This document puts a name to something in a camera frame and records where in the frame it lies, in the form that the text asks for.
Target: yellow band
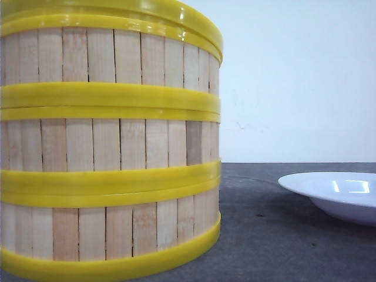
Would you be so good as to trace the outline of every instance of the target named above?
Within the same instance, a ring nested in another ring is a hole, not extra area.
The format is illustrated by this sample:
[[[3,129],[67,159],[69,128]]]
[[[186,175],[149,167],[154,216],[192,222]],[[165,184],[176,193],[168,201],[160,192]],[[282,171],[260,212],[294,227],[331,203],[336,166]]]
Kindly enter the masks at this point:
[[[205,16],[171,0],[3,0],[2,36],[81,26],[151,33],[196,45],[222,62],[222,35]]]
[[[101,172],[1,171],[1,200],[35,207],[103,207],[160,202],[213,189],[220,161]]]
[[[1,250],[1,267],[14,275],[41,282],[114,282],[143,277],[181,266],[208,251],[218,240],[217,223],[204,234],[179,246],[138,257],[106,261],[51,261]]]
[[[1,118],[127,118],[220,122],[220,99],[194,90],[103,82],[1,87]]]

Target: white plate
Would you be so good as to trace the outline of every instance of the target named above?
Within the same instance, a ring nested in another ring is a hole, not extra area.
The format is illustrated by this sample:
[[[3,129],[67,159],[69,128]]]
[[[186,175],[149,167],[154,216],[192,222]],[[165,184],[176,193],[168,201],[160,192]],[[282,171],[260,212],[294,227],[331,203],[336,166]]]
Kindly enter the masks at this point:
[[[278,183],[308,196],[330,216],[376,226],[376,173],[297,173],[279,178]]]

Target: bamboo steamer basket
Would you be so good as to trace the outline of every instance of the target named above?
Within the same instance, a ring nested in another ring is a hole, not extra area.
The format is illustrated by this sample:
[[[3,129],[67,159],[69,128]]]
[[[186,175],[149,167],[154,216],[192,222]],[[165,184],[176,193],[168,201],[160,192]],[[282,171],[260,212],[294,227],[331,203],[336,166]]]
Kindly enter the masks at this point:
[[[219,30],[178,1],[1,5],[3,269],[120,281],[207,251]]]

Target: gray table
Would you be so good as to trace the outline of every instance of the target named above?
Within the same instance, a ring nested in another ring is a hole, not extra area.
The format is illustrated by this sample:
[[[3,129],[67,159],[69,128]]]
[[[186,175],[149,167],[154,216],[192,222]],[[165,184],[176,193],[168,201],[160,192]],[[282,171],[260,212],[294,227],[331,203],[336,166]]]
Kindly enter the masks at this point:
[[[218,243],[157,281],[376,281],[376,228],[336,220],[277,184],[286,174],[376,172],[376,163],[223,164]],[[26,282],[2,273],[3,282]]]

